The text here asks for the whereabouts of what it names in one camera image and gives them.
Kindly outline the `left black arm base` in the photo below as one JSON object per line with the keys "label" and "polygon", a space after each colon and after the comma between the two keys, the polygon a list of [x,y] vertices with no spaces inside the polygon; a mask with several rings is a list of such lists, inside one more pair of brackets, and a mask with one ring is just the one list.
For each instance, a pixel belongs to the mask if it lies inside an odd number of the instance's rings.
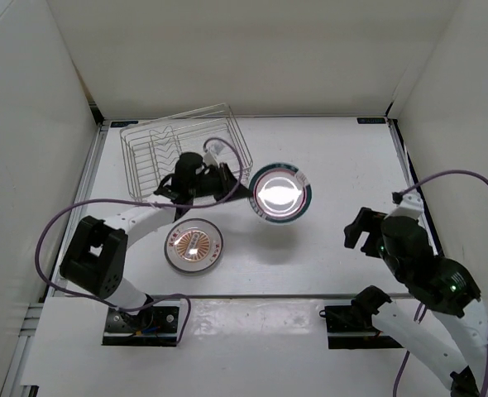
{"label": "left black arm base", "polygon": [[108,347],[176,347],[179,336],[180,301],[159,303],[134,319],[109,309],[101,344]]}

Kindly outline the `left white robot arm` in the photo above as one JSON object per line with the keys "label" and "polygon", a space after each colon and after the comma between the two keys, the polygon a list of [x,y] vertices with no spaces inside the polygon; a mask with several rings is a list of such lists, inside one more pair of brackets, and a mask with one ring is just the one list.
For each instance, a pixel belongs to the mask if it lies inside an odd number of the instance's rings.
{"label": "left white robot arm", "polygon": [[128,248],[190,209],[251,196],[228,164],[217,163],[209,154],[186,152],[145,202],[110,218],[87,216],[79,221],[60,275],[87,291],[91,299],[124,312],[126,324],[143,331],[153,319],[152,298],[123,276]]}

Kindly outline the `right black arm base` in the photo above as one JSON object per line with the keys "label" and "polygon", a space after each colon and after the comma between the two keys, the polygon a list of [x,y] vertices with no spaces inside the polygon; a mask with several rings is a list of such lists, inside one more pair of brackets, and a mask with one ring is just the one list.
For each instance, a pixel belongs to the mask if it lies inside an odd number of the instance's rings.
{"label": "right black arm base", "polygon": [[329,350],[382,350],[402,347],[392,337],[355,318],[348,305],[325,306],[319,311],[319,317],[326,323]]}

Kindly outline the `orange sunburst plate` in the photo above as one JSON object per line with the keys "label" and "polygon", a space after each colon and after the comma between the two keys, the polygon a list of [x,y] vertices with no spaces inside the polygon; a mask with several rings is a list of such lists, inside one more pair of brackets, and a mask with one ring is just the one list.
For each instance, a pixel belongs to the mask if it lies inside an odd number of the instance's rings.
{"label": "orange sunburst plate", "polygon": [[221,259],[224,240],[220,229],[202,218],[176,223],[169,231],[165,244],[165,259],[180,273],[202,273]]}
{"label": "orange sunburst plate", "polygon": [[221,258],[222,235],[200,229],[172,232],[164,245],[165,258],[176,270],[199,273],[215,265]]}

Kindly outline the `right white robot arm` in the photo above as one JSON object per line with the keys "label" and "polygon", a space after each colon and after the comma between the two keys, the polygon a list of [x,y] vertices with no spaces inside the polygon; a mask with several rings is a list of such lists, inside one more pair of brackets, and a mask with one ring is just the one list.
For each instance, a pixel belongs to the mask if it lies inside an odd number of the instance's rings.
{"label": "right white robot arm", "polygon": [[361,208],[344,229],[345,247],[353,248],[363,232],[368,238],[362,252],[382,259],[391,274],[446,328],[456,346],[448,346],[408,318],[374,285],[352,300],[353,325],[391,336],[452,396],[488,396],[488,315],[468,270],[435,255],[426,230],[413,218]]}

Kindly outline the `green rimmed plate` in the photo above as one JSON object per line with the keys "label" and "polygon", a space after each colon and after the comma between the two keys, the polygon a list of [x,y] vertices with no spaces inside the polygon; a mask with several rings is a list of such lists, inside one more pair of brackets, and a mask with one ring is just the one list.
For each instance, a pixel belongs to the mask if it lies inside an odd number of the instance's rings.
{"label": "green rimmed plate", "polygon": [[309,209],[313,191],[309,179],[295,165],[276,162],[260,168],[250,179],[252,211],[264,221],[285,225]]}

